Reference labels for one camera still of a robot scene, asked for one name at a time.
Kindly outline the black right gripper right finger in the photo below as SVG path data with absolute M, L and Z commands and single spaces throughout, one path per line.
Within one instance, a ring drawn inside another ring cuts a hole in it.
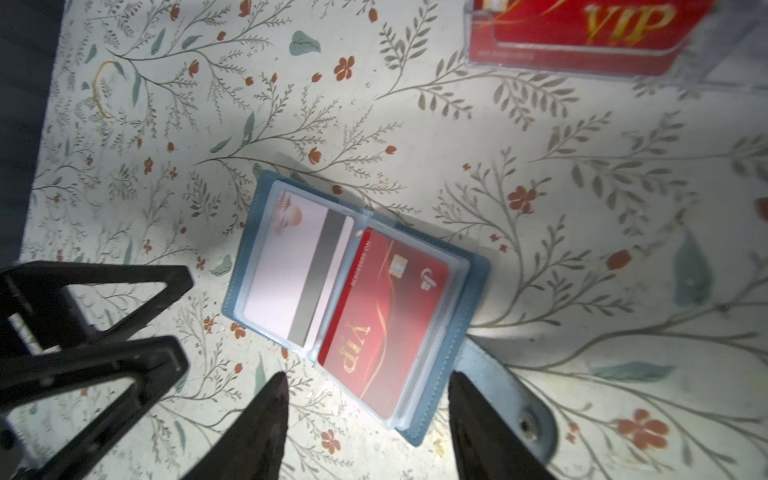
M 510 374 L 452 373 L 449 420 L 461 479 L 553 479 L 557 446 L 551 409 Z

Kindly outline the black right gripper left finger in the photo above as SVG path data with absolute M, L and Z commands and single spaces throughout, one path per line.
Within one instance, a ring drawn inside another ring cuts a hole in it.
M 277 479 L 289 416 L 287 376 L 275 373 L 187 479 Z

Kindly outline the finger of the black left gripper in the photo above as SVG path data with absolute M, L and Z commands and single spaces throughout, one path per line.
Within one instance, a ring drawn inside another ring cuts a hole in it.
M 172 336 L 2 360 L 2 478 L 85 478 L 188 368 Z
M 183 265 L 33 261 L 1 271 L 1 352 L 129 339 L 194 285 Z

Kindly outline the blue leather card holder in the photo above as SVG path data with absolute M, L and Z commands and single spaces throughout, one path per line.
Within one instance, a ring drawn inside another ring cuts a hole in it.
M 545 463 L 551 411 L 467 335 L 490 274 L 482 255 L 265 171 L 222 310 L 308 359 L 411 445 L 459 372 Z

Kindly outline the pink card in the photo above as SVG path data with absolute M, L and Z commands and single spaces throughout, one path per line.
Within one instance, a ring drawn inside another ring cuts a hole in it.
M 248 327 L 309 350 L 354 227 L 352 216 L 304 195 L 270 195 L 235 313 Z

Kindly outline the red VIP card in holder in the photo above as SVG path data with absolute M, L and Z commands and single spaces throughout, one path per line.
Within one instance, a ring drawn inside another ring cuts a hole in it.
M 364 230 L 317 362 L 385 421 L 398 403 L 450 279 L 449 263 Z

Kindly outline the red VIP card in stand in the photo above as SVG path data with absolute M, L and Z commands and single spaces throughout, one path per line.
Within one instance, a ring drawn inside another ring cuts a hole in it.
M 607 76 L 661 76 L 711 1 L 475 1 L 468 58 L 477 64 Z

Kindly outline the clear acrylic card display stand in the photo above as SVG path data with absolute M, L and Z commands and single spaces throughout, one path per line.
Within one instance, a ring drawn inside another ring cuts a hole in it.
M 764 92 L 764 1 L 469 1 L 478 64 Z

